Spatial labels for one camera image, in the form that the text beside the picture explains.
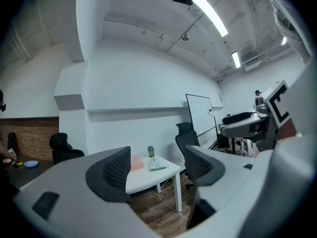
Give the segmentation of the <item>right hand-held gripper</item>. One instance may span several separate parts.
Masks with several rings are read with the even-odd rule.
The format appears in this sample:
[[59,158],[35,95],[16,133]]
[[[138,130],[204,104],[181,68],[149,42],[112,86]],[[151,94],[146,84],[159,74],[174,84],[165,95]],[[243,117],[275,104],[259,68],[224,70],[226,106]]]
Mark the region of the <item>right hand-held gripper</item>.
[[273,86],[255,99],[255,111],[227,115],[222,119],[226,124],[221,128],[225,137],[252,137],[256,135],[256,144],[260,151],[275,148],[279,130],[290,119],[289,112],[282,104],[282,97],[288,90],[284,80]]

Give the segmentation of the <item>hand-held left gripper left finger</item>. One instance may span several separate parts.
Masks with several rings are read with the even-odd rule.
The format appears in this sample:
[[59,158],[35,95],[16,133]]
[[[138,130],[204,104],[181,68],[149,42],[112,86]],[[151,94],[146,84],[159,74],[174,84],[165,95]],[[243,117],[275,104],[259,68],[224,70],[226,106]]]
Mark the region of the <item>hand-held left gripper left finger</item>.
[[63,161],[14,197],[44,238],[158,238],[131,209],[129,146]]

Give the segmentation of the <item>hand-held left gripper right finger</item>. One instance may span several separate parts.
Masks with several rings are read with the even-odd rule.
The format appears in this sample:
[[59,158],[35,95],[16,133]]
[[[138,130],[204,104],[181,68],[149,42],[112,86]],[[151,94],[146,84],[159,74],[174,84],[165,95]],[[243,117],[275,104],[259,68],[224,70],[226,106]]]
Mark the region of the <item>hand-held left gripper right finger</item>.
[[195,196],[187,231],[177,238],[238,238],[261,192],[273,151],[250,158],[186,146],[185,153],[203,162],[208,173],[192,179]]

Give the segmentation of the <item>white printed pouch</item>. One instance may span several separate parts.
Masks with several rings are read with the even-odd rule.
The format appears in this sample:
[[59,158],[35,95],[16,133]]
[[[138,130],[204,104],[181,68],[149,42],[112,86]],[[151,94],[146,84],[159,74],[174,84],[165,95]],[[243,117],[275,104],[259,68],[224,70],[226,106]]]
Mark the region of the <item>white printed pouch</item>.
[[149,160],[148,168],[150,172],[167,169],[168,165],[162,165],[156,157]]

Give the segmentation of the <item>person's right forearm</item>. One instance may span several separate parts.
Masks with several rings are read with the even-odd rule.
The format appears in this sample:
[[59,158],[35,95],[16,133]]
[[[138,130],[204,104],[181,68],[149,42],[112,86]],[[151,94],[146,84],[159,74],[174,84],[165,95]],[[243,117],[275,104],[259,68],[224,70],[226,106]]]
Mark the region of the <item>person's right forearm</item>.
[[285,138],[293,137],[297,134],[294,124],[291,119],[289,119],[280,129],[277,136],[277,140],[282,140]]

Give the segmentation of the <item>whiteboard on stand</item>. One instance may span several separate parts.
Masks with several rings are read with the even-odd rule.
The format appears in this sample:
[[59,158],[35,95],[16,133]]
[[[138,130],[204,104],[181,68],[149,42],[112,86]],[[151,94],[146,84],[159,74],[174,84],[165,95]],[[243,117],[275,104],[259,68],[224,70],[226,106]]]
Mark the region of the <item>whiteboard on stand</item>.
[[216,128],[216,121],[208,97],[186,94],[186,100],[190,112],[194,131],[198,136]]

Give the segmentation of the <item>black desk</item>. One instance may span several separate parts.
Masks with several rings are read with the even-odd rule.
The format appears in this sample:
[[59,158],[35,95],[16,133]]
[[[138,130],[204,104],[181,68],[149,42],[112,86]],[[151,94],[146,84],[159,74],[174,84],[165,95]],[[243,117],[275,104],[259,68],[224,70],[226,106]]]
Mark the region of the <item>black desk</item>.
[[23,165],[14,167],[12,164],[7,165],[8,177],[10,182],[17,188],[21,188],[28,184],[50,167],[53,166],[53,161],[29,158],[28,156],[20,156],[19,160],[22,163],[27,161],[38,161],[38,165],[33,168],[26,168]]

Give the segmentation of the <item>white air conditioner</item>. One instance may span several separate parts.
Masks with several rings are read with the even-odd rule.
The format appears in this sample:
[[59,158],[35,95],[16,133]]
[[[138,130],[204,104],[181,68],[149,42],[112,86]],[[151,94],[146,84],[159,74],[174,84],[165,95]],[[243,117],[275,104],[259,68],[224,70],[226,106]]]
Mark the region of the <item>white air conditioner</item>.
[[259,67],[261,63],[262,63],[262,60],[258,60],[258,61],[255,61],[255,62],[253,62],[253,63],[250,63],[250,64],[248,64],[248,65],[245,65],[244,70],[245,70],[245,71],[253,70],[253,69]]

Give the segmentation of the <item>person's white t-shirt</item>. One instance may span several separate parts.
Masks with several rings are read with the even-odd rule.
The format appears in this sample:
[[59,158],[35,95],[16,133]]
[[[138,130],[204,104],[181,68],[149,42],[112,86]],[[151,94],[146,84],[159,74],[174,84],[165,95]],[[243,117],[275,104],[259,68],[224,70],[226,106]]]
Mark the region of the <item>person's white t-shirt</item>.
[[305,68],[286,91],[282,104],[288,109],[297,134],[317,134],[317,44],[299,10],[290,0],[270,0],[275,23]]

